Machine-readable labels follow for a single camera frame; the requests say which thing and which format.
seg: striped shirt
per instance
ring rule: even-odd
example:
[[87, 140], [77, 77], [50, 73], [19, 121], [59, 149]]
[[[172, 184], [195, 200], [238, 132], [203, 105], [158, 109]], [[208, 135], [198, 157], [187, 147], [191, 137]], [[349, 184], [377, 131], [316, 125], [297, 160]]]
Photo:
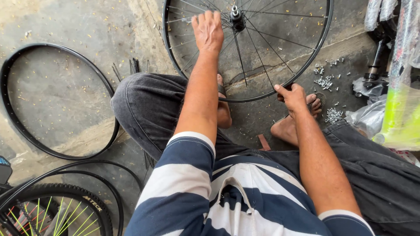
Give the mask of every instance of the striped shirt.
[[168, 142], [125, 231], [147, 236], [372, 236], [346, 210], [316, 215], [298, 179], [252, 156], [215, 162], [204, 135], [182, 132]]

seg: bicycle chain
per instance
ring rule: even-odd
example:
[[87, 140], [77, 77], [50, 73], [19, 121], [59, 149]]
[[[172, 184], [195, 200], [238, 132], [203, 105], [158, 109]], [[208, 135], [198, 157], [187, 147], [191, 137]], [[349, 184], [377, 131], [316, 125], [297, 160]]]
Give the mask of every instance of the bicycle chain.
[[41, 234], [39, 233], [38, 229], [36, 228], [35, 225], [33, 225], [31, 217], [29, 216], [28, 212], [26, 211], [26, 207], [23, 203], [21, 203], [21, 201], [17, 200], [19, 206], [22, 208], [23, 214], [24, 216], [28, 219], [28, 223], [31, 226], [31, 230], [35, 230], [35, 233], [37, 236], [41, 236]]

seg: bare foot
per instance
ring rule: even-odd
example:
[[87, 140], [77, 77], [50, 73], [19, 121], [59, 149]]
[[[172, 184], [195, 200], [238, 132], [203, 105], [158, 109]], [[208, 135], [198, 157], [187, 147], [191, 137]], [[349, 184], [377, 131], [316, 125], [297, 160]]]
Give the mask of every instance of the bare foot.
[[[321, 106], [321, 101], [316, 98], [315, 94], [310, 94], [306, 96], [306, 103], [312, 103], [311, 114], [314, 118], [317, 118], [318, 113], [321, 112], [319, 107]], [[271, 127], [271, 134], [283, 141], [286, 141], [296, 147], [299, 146], [296, 133], [296, 123], [291, 116], [287, 116], [283, 120], [278, 121]]]
[[[217, 83], [223, 85], [223, 78], [220, 74], [217, 74]], [[219, 97], [226, 98], [225, 95], [219, 92]], [[232, 125], [231, 112], [227, 102], [219, 101], [217, 107], [217, 127], [218, 128], [229, 128]]]

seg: man's right hand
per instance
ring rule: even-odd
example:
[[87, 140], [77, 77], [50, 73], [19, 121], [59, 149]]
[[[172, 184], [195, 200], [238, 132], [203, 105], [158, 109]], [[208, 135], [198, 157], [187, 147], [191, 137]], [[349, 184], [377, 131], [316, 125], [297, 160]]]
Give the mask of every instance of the man's right hand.
[[215, 11], [213, 14], [207, 10], [198, 16], [198, 21], [197, 16], [191, 18], [198, 50], [200, 53], [210, 52], [218, 56], [224, 39], [220, 12]]
[[309, 113], [306, 104], [305, 90], [298, 84], [291, 85], [291, 91], [283, 88], [281, 85], [274, 85], [274, 89], [278, 92], [277, 100], [284, 102], [289, 115], [295, 119], [297, 114]]

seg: forearm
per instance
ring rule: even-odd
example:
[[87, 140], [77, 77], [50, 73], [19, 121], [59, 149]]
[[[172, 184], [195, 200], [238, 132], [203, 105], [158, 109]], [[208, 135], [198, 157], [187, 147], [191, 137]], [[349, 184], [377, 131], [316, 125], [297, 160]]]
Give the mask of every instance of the forearm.
[[218, 53], [200, 52], [189, 78], [175, 134], [194, 131], [207, 136], [215, 144], [218, 107], [217, 69]]
[[348, 210], [361, 216], [350, 183], [309, 111], [296, 115], [300, 176], [318, 214]]

